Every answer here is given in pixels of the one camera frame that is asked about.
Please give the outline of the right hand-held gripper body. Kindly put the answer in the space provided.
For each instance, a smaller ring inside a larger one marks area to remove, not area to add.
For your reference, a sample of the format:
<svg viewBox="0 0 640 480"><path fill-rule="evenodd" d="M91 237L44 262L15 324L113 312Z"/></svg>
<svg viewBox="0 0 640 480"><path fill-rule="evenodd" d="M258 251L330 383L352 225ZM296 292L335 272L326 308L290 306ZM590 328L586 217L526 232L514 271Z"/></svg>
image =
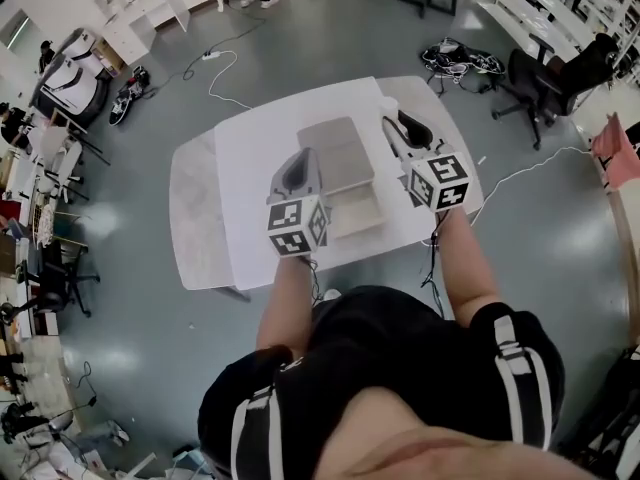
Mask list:
<svg viewBox="0 0 640 480"><path fill-rule="evenodd" d="M416 206L440 213L461 206L470 192L471 174L457 151L427 153L402 162L405 188Z"/></svg>

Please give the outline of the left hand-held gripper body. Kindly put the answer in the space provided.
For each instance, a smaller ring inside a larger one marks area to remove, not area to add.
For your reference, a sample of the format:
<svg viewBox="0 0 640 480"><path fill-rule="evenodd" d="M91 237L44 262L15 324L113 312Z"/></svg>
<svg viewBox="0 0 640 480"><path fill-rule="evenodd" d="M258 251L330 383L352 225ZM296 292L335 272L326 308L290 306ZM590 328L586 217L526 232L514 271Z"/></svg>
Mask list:
<svg viewBox="0 0 640 480"><path fill-rule="evenodd" d="M286 195L276 189L267 207L267 236L279 257L308 256L327 245L329 210L323 194Z"/></svg>

